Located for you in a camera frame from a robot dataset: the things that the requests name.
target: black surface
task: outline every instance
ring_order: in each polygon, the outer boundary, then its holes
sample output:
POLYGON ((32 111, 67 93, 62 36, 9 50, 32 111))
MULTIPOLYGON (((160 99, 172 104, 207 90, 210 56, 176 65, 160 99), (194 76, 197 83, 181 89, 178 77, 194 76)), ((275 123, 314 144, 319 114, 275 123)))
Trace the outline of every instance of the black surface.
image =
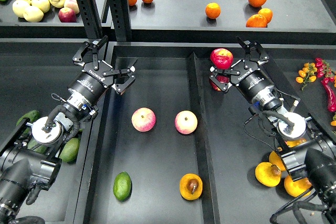
MULTIPOLYGON (((260 10, 251 7, 248 0, 154 0, 151 5, 138 0, 136 6, 130 10, 132 29, 241 30, 247 19, 260 10), (221 14, 215 20, 205 15, 206 5, 212 2, 221 7, 221 14)), ((264 30, 336 31, 320 0, 267 0, 262 7, 273 11, 272 21, 264 30)))
MULTIPOLYGON (((178 189, 183 175, 197 173, 195 136, 181 135, 174 126, 175 116, 190 110, 187 56, 139 59, 135 83, 122 97, 111 97, 91 223, 203 223, 201 201, 184 200, 178 189), (131 123, 141 107, 156 115, 145 133, 131 123), (123 170, 132 179, 132 194, 118 202, 112 187, 123 170)), ((127 66, 127 60, 119 58, 117 65, 127 66)))
MULTIPOLYGON (((1 43, 2 140, 26 112, 39 110, 41 116, 47 116, 58 105, 58 102, 51 98, 51 93, 55 92, 64 98, 69 97, 67 85, 80 71, 80 67, 72 64, 72 57, 80 45, 81 43, 60 42, 1 43)), ((42 191, 34 204, 23 204, 19 217, 37 215, 48 223, 64 223, 69 215, 68 208, 76 208, 80 185, 74 178, 82 176, 83 160, 87 152, 87 133, 87 130, 84 130, 77 163, 63 163, 50 190, 42 191)))
MULTIPOLYGON (((197 172, 199 162, 196 162, 193 155, 195 146, 184 140, 181 142, 182 136, 176 135, 173 125, 174 116, 182 107, 192 108, 188 104, 190 90, 186 82, 186 64, 183 58, 192 52, 197 56, 195 69, 199 78, 193 78, 190 82, 197 82, 199 98, 204 105, 201 112, 204 117, 200 120, 204 120, 206 124, 206 136, 210 146, 207 154, 211 153, 214 169, 212 182, 216 186, 220 222, 269 223, 271 214, 293 198, 286 193, 283 180, 277 187, 268 188, 255 178, 255 167, 268 159, 271 149, 243 131, 243 123, 250 117, 249 103, 234 87, 223 95, 209 85, 208 57, 219 46, 167 44, 163 47, 159 44, 136 43, 137 46, 121 43, 118 45, 114 47, 118 64, 127 65, 130 60, 128 57, 140 57, 135 72, 137 79, 122 97, 111 96, 100 155, 97 177, 99 183, 94 192, 90 223, 106 223, 112 220, 115 223, 194 223, 204 218, 200 206, 198 211, 190 212, 188 208, 191 206, 180 202, 177 187, 182 173, 188 172, 186 168, 197 172), (153 109, 157 119, 155 127, 147 133, 137 132, 131 124, 132 113, 142 106, 153 109), (181 165, 181 162, 186 161, 189 167, 181 165), (122 170, 130 173, 133 189, 129 200, 119 203, 112 193, 112 185, 115 176, 122 170), (159 182, 167 183, 166 195, 162 195, 159 182)), ((231 50, 236 59, 244 55, 238 45, 221 46, 231 50)), ((319 52, 324 55, 328 52, 327 56, 332 57, 335 50, 334 47, 329 50, 267 49, 275 57, 276 63, 284 64, 280 68, 276 66, 275 69, 279 72, 284 69, 288 78, 287 71, 295 68, 293 62, 300 61, 301 65, 304 64, 301 56, 311 58, 319 52)), ((316 101, 314 98, 310 102, 313 104, 316 101)), ((319 100, 317 104, 308 107, 316 108, 321 121, 328 123, 328 114, 319 100)), ((252 120, 246 129, 252 135, 272 144, 273 139, 263 135, 256 120, 252 120)), ((320 203, 318 198, 312 202, 320 203)), ((311 215, 311 211, 303 211, 303 214, 308 223, 327 223, 319 212, 311 215)), ((295 218, 289 212, 279 217, 278 221, 294 223, 295 218)))

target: black shelf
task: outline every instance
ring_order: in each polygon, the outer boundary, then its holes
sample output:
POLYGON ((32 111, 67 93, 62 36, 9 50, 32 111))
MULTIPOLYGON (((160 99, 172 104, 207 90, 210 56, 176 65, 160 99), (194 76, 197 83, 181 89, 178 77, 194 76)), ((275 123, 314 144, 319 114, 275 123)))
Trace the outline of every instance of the black shelf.
MULTIPOLYGON (((24 18, 17 17, 12 5, 15 0, 0 2, 0 35, 2 38, 87 38, 85 27, 80 14, 77 14, 76 23, 62 23, 58 18, 60 8, 50 5, 50 10, 44 14, 38 23, 27 22, 24 18)), ((104 0, 97 0, 97 8, 102 16, 104 0)), ((112 33, 111 14, 102 23, 105 33, 112 33)))

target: black tray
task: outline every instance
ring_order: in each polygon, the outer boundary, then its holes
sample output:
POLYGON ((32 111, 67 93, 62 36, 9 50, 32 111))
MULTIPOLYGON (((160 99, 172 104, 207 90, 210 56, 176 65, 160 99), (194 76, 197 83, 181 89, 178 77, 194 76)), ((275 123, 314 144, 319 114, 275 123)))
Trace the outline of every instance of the black tray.
MULTIPOLYGON (((73 65, 72 57, 81 42, 69 43, 63 40, 54 43, 45 40, 34 43, 33 40, 27 40, 0 43, 3 49, 0 53, 0 141, 7 138, 17 120, 26 112, 39 110, 41 116, 47 116, 59 104, 51 98, 51 93, 57 93, 65 99, 70 96, 67 85, 81 70, 73 65)), ((90 134, 91 124, 86 124, 76 162, 63 162, 50 190, 42 191, 34 204, 28 206, 24 203, 18 217, 40 216, 47 223, 73 222, 80 187, 83 184, 85 187, 84 163, 95 151, 94 148, 88 149, 90 134)))
MULTIPOLYGON (((88 222, 269 223, 270 216, 292 200, 283 182, 267 188, 255 178, 255 167, 268 159, 271 149, 243 131, 243 123, 250 117, 249 103, 235 88, 223 95, 208 82, 208 58, 214 48, 226 47, 236 59, 241 59, 244 51, 238 45, 196 46, 109 43, 112 64, 123 67, 132 58, 139 59, 137 79, 123 96, 112 92, 106 98, 109 107, 100 129, 100 153, 95 157, 98 173, 91 178, 97 184, 91 192, 92 208, 86 212, 88 222), (132 113, 140 107, 151 108, 156 114, 157 123, 147 133, 137 132, 131 124, 132 113), (200 122, 188 136, 178 134, 173 122, 185 109, 192 110, 200 122), (133 187, 131 197, 120 203, 112 187, 123 170, 130 174, 133 187), (185 173, 207 174, 205 191, 210 194, 193 202, 183 200, 178 184, 185 173)), ((280 61, 290 61, 297 51, 307 52, 302 48, 267 50, 280 61)), ((282 74, 274 61, 269 64, 282 74)), ((286 78, 277 82, 292 89, 286 78)), ((248 124, 247 131, 272 144, 256 121, 248 124)), ((303 214, 309 223, 327 223, 319 212, 303 214)), ((296 221, 292 213, 278 220, 296 221)))

